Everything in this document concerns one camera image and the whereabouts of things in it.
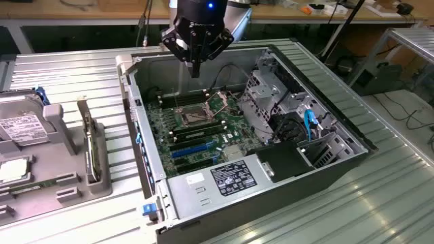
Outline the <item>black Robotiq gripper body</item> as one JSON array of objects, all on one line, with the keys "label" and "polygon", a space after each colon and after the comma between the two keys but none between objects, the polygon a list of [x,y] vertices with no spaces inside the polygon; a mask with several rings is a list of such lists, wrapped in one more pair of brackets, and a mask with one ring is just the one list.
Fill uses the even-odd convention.
[{"label": "black Robotiq gripper body", "polygon": [[227,1],[220,0],[180,0],[173,20],[174,29],[204,27],[206,30],[221,31],[224,29]]}]

